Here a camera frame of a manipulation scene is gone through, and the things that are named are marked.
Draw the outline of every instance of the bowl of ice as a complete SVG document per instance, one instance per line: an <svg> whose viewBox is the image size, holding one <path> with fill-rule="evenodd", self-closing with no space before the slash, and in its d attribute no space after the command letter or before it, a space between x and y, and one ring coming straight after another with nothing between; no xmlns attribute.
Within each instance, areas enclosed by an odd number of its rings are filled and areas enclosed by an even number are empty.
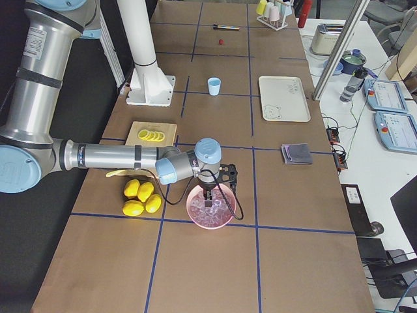
<svg viewBox="0 0 417 313"><path fill-rule="evenodd" d="M234 214L236 212L236 199L232 190L223 184L220 184L220 188ZM187 197L188 216L194 223L206 230L217 230L233 218L231 210L218 187L213 188L212 197L212 206L205 207L203 189L200 186L195 186Z"/></svg>

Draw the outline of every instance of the red bottle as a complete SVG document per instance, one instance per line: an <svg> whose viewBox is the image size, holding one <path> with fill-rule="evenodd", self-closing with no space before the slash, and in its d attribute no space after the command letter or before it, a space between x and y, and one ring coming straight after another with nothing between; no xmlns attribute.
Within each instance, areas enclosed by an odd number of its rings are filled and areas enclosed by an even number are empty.
<svg viewBox="0 0 417 313"><path fill-rule="evenodd" d="M313 0L304 0L304 3L302 5L300 18L298 19L298 28L303 28L306 24L306 20L308 17L308 14L310 13L311 6L313 5Z"/></svg>

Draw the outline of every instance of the clear bottle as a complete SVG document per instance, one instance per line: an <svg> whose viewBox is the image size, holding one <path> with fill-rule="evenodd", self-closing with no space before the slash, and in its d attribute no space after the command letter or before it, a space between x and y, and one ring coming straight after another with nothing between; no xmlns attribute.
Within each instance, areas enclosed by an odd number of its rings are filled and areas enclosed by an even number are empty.
<svg viewBox="0 0 417 313"><path fill-rule="evenodd" d="M364 84L365 77L368 75L367 69L358 67L352 74L351 80L347 83L345 90L343 90L340 100L343 102L349 102L355 92L357 92Z"/></svg>

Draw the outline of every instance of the label on robot arm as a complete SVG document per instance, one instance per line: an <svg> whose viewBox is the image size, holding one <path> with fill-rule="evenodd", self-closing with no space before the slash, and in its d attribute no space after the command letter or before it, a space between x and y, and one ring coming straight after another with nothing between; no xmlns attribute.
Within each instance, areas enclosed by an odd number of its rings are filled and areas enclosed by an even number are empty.
<svg viewBox="0 0 417 313"><path fill-rule="evenodd" d="M358 190L354 187L346 187L346 195L351 204L360 204Z"/></svg>
<svg viewBox="0 0 417 313"><path fill-rule="evenodd" d="M35 59L40 60L45 45L46 34L46 31L30 27L29 31L27 32L23 55L34 57Z"/></svg>

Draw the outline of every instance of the office chair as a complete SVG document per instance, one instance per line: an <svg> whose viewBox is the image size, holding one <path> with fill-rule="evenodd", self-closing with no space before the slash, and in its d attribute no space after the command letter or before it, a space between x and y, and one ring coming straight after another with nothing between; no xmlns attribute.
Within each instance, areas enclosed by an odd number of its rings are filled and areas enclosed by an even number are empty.
<svg viewBox="0 0 417 313"><path fill-rule="evenodd" d="M377 33L377 38L379 38L387 29L401 25L405 15L404 11L408 6L407 0L385 0L385 2L374 0L369 2L364 16L368 18L368 23L374 21L385 25Z"/></svg>
<svg viewBox="0 0 417 313"><path fill-rule="evenodd" d="M388 39L382 42L382 44L389 41L392 47L391 55L395 55L404 46L404 44L406 43L406 41L409 39L412 32L416 28L417 28L417 7L412 7L405 13L404 19L401 23L400 30L392 31L391 33L389 33Z"/></svg>

